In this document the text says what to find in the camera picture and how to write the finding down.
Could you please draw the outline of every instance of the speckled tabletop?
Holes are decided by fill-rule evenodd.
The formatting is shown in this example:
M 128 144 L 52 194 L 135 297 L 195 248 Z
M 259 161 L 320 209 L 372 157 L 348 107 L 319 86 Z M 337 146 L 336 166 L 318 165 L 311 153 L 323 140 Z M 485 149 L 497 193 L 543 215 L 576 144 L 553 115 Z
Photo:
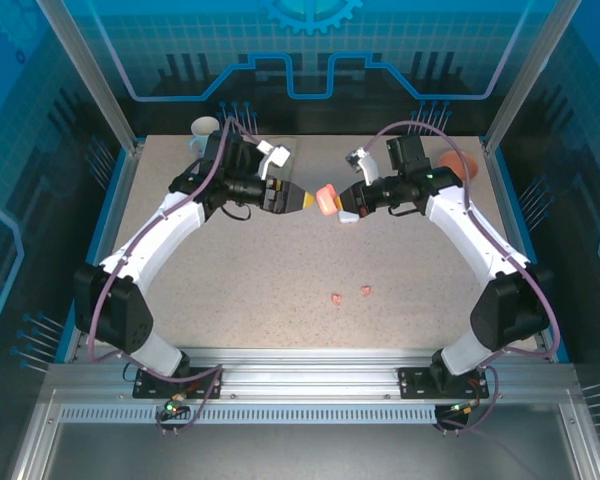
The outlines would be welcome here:
M 147 138 L 116 247 L 193 161 L 188 139 Z M 361 179 L 344 157 L 367 140 L 285 137 L 281 143 L 293 151 L 285 176 L 310 192 L 326 183 L 344 190 Z M 474 202 L 502 232 L 480 143 L 456 140 L 479 164 Z M 434 164 L 448 150 L 439 138 L 425 137 L 423 144 Z M 391 174 L 384 141 L 372 154 L 381 174 Z M 371 286 L 368 298 L 363 285 Z M 339 308 L 333 293 L 342 296 Z M 285 216 L 253 209 L 247 223 L 214 214 L 166 262 L 147 301 L 158 331 L 178 346 L 439 348 L 469 327 L 479 294 L 473 272 L 426 218 L 378 211 L 340 225 L 314 207 Z

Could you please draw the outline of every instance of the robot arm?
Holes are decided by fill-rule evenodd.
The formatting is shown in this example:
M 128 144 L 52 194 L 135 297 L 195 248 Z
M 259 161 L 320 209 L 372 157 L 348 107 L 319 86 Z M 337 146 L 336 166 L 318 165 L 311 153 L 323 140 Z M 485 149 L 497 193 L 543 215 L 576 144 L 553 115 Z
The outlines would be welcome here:
M 463 378 L 488 359 L 494 352 L 511 343 L 528 338 L 548 327 L 549 322 L 537 296 L 508 261 L 512 258 L 543 286 L 549 274 L 529 264 L 529 260 L 509 245 L 478 209 L 470 209 L 481 225 L 507 252 L 504 258 L 470 220 L 464 206 L 462 182 L 448 168 L 432 169 L 425 157 L 419 137 L 399 137 L 387 142 L 391 164 L 398 174 L 380 178 L 368 152 L 358 149 L 347 157 L 352 167 L 365 180 L 352 185 L 339 197 L 333 189 L 318 192 L 318 204 L 323 213 L 338 212 L 341 221 L 355 221 L 389 207 L 389 213 L 403 203 L 413 203 L 414 210 L 435 223 L 447 235 L 475 273 L 483 293 L 470 315 L 471 328 L 455 343 L 436 352 L 431 374 L 441 393 L 454 383 L 466 383 Z M 325 207 L 326 192 L 333 192 L 333 205 Z
M 124 261 L 100 314 L 96 338 L 164 376 L 186 376 L 189 359 L 158 335 L 144 297 L 156 273 L 178 245 L 230 200 L 257 205 L 276 214 L 298 211 L 311 204 L 311 196 L 301 188 L 267 175 L 270 164 L 281 167 L 289 157 L 284 147 L 262 142 L 256 148 L 234 135 L 229 137 L 222 166 L 209 186 L 194 201 L 172 211 L 201 184 L 219 142 L 219 134 L 209 138 L 199 171 L 194 173 L 194 168 L 189 167 L 173 180 L 170 193 L 138 233 L 100 265 L 84 265 L 74 278 L 76 326 L 88 333 L 98 296 L 119 262 Z M 163 220 L 141 235 L 158 217 Z M 128 255 L 132 243 L 136 245 L 133 254 Z

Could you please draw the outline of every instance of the enclosure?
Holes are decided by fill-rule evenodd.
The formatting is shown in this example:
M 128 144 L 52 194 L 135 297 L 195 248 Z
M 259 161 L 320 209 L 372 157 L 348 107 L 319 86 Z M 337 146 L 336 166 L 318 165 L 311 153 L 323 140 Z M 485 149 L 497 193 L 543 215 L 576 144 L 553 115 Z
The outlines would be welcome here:
M 200 117 L 284 145 L 277 178 L 311 194 L 360 181 L 345 157 L 388 124 L 451 136 L 475 205 L 552 272 L 558 351 L 497 359 L 493 415 L 443 436 L 398 372 L 469 326 L 482 290 L 453 239 L 386 209 L 215 213 L 146 294 L 192 366 L 224 368 L 162 438 L 135 367 L 90 362 L 73 278 L 156 212 Z M 381 177 L 398 135 L 434 167 L 450 150 L 401 126 L 370 149 Z M 0 478 L 94 474 L 600 479 L 600 0 L 0 2 Z

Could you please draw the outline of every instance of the orange object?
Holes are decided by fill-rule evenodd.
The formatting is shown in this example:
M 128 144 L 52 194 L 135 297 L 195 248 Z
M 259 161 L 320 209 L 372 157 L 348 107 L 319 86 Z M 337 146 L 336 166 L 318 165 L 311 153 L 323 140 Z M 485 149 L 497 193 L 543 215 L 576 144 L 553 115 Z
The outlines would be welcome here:
M 336 196 L 336 189 L 330 183 L 316 192 L 316 200 L 323 215 L 338 213 Z
M 464 158 L 467 159 L 467 163 L 469 165 L 469 178 L 473 178 L 478 174 L 478 162 L 473 158 L 473 155 L 467 153 L 465 151 L 462 152 L 464 154 Z M 460 156 L 455 150 L 449 150 L 448 152 L 443 153 L 438 160 L 439 167 L 449 167 L 453 170 L 462 182 L 467 181 L 467 177 L 464 173 L 464 167 L 462 165 L 462 160 Z

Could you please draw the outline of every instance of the gray metal floor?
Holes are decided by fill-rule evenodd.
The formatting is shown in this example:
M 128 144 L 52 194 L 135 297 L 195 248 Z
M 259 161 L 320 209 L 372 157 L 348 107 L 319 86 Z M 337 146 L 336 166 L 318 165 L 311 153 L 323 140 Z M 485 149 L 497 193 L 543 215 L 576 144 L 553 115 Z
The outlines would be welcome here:
M 542 479 L 575 478 L 561 420 L 499 407 L 481 429 Z M 432 426 L 194 426 L 162 438 L 142 425 L 63 425 L 47 480 L 532 478 L 498 445 Z

